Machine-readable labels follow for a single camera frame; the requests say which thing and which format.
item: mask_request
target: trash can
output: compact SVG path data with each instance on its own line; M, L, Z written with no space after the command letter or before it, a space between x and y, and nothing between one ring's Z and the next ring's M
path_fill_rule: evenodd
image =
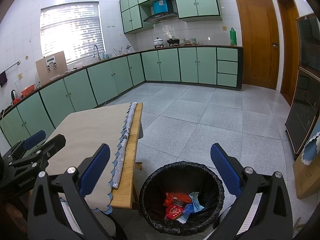
M185 224L164 220L166 192L199 192L198 200L204 209L191 214ZM145 220L160 233L176 236L204 232L218 218L223 200L224 189L219 177L203 164L185 161L167 164L152 173L139 196Z

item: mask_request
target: green bottle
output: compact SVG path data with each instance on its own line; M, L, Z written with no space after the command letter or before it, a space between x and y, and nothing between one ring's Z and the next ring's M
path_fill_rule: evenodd
M230 30L230 46L237 46L237 35L234 28Z

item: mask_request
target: silver bolt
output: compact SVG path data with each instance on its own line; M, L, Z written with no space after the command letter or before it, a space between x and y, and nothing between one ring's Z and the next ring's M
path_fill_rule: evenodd
M248 174L252 174L252 173L253 173L253 168L251 168L251 167L245 167L245 168L244 168L244 171L245 171L246 173L248 173Z
M275 176L276 176L277 178L281 178L281 177L282 177L282 174L281 174L281 172L276 171L276 172L275 172Z
M45 171L39 172L39 177L40 177L40 178L43 178L44 176L45 176Z
M68 172L69 174L75 173L75 171L76 171L76 168L75 168L75 167L70 167L70 168L67 169L67 172Z

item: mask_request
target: dark towel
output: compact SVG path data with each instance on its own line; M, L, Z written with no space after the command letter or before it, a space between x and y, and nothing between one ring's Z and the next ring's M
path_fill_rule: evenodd
M7 82L7 76L5 75L5 71L0 74L0 86L3 87Z

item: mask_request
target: window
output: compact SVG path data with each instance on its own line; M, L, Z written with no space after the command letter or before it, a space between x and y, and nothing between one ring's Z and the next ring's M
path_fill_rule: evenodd
M41 49L44 57L64 51L66 62L105 52L98 2L63 4L41 9Z

